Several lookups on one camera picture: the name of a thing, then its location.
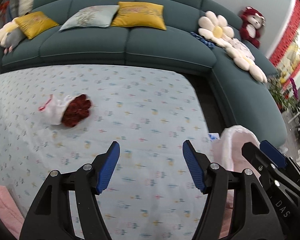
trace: floor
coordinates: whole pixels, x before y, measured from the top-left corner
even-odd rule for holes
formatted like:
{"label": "floor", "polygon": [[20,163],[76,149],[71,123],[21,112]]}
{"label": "floor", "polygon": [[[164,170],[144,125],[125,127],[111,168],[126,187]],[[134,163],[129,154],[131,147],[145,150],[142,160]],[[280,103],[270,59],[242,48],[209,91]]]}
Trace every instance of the floor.
{"label": "floor", "polygon": [[209,132],[217,132],[221,135],[226,128],[226,123],[221,115],[217,101],[212,93],[206,78],[191,74],[184,74],[197,94],[203,115],[206,119]]}
{"label": "floor", "polygon": [[288,152],[286,155],[291,156],[294,160],[296,160],[298,158],[298,150],[300,149],[300,142],[295,133],[295,127],[298,125],[298,118],[288,123],[289,120],[293,118],[292,114],[290,112],[284,112],[282,113],[282,117],[288,133],[287,140],[284,143],[283,147],[288,148]]}

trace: white bedsheet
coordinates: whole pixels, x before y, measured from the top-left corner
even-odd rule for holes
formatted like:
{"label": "white bedsheet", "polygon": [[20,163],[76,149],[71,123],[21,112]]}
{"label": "white bedsheet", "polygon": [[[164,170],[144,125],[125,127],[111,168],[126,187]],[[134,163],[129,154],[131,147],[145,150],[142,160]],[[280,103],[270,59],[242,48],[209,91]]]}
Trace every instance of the white bedsheet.
{"label": "white bedsheet", "polygon": [[[50,94],[87,94],[90,117],[75,128],[47,125],[37,109]],[[0,185],[24,216],[51,170],[76,171],[115,140],[120,158],[98,196],[112,239],[191,239],[205,197],[183,159],[186,139],[212,161],[194,89],[175,72],[59,65],[0,75]]]}

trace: gray pillow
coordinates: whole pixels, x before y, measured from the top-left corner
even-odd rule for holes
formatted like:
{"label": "gray pillow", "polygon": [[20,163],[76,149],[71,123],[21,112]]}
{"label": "gray pillow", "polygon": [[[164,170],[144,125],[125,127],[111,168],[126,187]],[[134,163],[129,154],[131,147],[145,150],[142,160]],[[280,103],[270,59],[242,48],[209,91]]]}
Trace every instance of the gray pillow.
{"label": "gray pillow", "polygon": [[71,16],[59,31],[83,27],[109,27],[119,5],[90,6]]}

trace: sofa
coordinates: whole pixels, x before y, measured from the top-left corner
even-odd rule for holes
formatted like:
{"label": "sofa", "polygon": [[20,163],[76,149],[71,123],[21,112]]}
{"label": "sofa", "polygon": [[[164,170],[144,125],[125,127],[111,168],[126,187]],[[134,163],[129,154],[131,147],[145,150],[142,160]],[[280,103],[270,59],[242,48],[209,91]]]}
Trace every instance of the sofa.
{"label": "sofa", "polygon": [[[287,131],[279,109],[266,86],[239,69],[223,48],[209,49],[194,38],[198,19],[206,11],[223,15],[240,38],[242,20],[212,0],[34,0],[33,12],[65,23],[80,9],[142,1],[164,6],[167,30],[148,27],[76,28],[58,32],[60,26],[24,40],[12,53],[0,48],[0,72],[45,65],[112,64],[158,68],[204,76],[217,99],[227,126],[242,125],[275,147],[285,142]],[[252,44],[243,41],[267,76],[276,69]]]}

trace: potted plant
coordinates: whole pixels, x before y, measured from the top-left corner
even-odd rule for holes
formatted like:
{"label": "potted plant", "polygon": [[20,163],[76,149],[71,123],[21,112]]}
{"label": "potted plant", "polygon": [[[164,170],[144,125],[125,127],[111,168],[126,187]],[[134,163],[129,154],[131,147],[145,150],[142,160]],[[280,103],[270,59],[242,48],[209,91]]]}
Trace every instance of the potted plant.
{"label": "potted plant", "polygon": [[276,77],[270,78],[268,80],[269,81],[268,90],[270,94],[272,95],[281,113],[289,109],[291,109],[292,112],[299,111],[300,107],[298,106],[298,91],[294,80],[290,78],[292,90],[293,90],[293,96],[289,97],[290,90],[282,91],[280,76],[281,75],[279,73]]}

